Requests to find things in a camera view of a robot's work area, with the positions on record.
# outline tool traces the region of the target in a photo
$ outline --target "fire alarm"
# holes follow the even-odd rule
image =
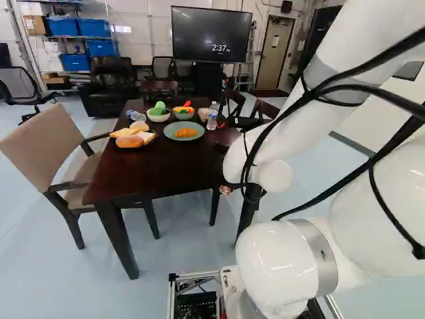
[[[282,6],[280,11],[283,13],[291,13],[292,10],[292,1],[284,1],[282,2]]]

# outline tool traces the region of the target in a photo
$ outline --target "plate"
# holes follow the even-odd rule
[[[197,135],[192,136],[191,138],[176,138],[174,134],[181,128],[192,128],[197,130],[198,133]],[[196,140],[197,138],[200,138],[202,135],[204,135],[204,133],[205,133],[205,129],[201,125],[199,125],[198,123],[188,122],[188,121],[174,122],[174,123],[168,124],[164,128],[164,135],[167,136],[169,139],[175,140],[175,141],[193,141],[193,140]]]

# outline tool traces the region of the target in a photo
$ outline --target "water bottle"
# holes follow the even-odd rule
[[[133,120],[133,121],[144,121],[144,122],[146,122],[146,115],[145,114],[142,114],[142,113],[139,113],[138,111],[127,110],[126,114],[127,114],[127,117],[130,120]]]
[[[211,105],[210,105],[210,109],[211,110],[214,110],[214,111],[217,111],[218,112],[218,109],[220,108],[220,104],[218,104],[216,101],[212,101],[211,102]]]
[[[217,127],[217,114],[211,112],[208,114],[207,130],[213,131]]]

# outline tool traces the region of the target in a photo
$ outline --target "blue storage bin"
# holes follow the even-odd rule
[[[62,54],[60,60],[66,71],[90,71],[88,57],[85,54]]]
[[[75,18],[51,17],[47,21],[52,35],[79,35]]]
[[[81,35],[86,37],[103,37],[108,38],[111,36],[111,29],[109,23],[105,20],[98,19],[78,19],[78,26],[80,27]]]
[[[90,56],[120,55],[114,52],[114,46],[111,40],[87,40],[86,44]]]

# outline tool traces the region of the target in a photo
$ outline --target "television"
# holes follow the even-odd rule
[[[245,62],[252,13],[171,6],[177,60]]]

